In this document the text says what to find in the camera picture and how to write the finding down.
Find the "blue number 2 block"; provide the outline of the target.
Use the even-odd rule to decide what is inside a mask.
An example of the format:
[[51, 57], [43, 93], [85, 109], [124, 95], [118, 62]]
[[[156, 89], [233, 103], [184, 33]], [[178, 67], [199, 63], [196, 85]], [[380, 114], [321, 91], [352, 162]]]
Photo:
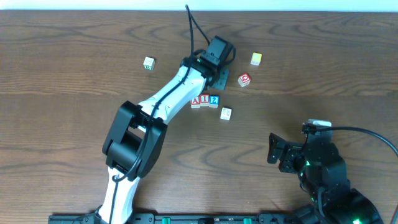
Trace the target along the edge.
[[209, 107], [210, 108], [217, 108], [220, 103], [220, 97], [216, 95], [210, 95], [209, 99]]

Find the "red letter I block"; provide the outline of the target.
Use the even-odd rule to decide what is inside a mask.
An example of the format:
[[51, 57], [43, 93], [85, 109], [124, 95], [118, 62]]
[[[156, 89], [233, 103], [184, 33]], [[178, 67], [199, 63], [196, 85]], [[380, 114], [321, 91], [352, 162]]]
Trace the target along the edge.
[[199, 96], [200, 106], [205, 107], [210, 104], [210, 95], [209, 94], [201, 94]]

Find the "red letter A block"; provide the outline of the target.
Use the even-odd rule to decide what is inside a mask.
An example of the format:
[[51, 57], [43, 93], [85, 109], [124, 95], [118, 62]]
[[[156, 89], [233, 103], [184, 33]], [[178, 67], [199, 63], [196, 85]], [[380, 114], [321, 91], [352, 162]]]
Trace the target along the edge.
[[200, 107], [200, 99], [198, 96], [196, 96], [192, 100], [190, 100], [190, 106], [192, 109]]

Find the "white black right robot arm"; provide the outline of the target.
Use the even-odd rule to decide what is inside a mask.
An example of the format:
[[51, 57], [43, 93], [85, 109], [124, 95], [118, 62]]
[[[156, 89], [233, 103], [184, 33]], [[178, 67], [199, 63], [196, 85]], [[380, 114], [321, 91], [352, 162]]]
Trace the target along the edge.
[[351, 187], [345, 160], [332, 143], [332, 131], [307, 134], [303, 144], [269, 135], [267, 162], [297, 174], [312, 204], [293, 211], [294, 223], [370, 223], [383, 220], [373, 203]]

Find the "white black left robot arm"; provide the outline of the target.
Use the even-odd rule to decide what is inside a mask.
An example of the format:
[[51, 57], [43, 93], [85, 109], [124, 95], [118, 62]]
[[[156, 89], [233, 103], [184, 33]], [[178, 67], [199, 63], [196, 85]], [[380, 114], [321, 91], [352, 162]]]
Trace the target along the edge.
[[97, 215], [100, 223], [129, 220], [138, 183], [158, 160], [168, 124], [185, 104], [213, 86], [228, 64], [226, 54], [197, 50], [182, 60], [177, 74], [156, 94], [119, 107], [102, 148], [109, 180]]

